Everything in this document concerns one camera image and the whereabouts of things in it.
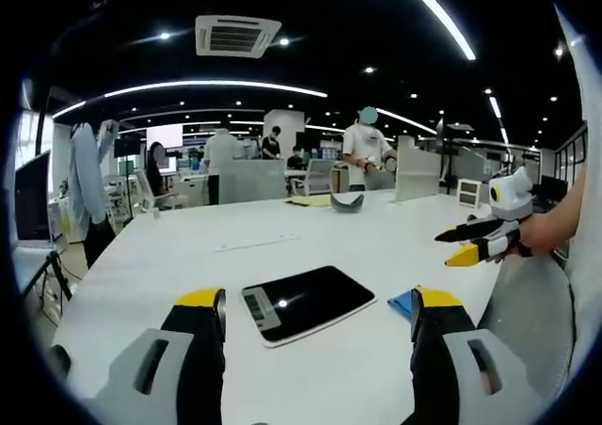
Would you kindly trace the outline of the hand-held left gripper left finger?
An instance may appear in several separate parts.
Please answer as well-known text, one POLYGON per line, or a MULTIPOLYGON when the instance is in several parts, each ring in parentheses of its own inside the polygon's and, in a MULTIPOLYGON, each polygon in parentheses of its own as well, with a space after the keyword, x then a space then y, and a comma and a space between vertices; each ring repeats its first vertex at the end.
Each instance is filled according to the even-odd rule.
POLYGON ((220 424, 225 336, 223 289, 181 296, 116 356, 87 408, 102 424, 220 424))

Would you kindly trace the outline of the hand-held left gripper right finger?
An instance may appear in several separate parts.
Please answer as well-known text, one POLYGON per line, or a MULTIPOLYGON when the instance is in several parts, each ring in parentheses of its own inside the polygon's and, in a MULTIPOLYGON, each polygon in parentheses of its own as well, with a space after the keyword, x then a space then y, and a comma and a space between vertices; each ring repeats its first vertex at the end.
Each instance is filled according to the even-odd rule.
POLYGON ((525 364, 446 291, 411 291, 411 424, 531 424, 541 399, 525 364))

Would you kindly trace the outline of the person's right hand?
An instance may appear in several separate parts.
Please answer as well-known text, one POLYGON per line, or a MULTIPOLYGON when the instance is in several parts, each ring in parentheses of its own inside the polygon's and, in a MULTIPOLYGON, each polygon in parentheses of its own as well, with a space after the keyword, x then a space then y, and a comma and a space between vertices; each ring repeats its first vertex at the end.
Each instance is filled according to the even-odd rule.
POLYGON ((533 255, 543 255, 573 238, 580 212, 563 210, 560 206, 545 213, 535 213, 519 225, 520 242, 533 255))

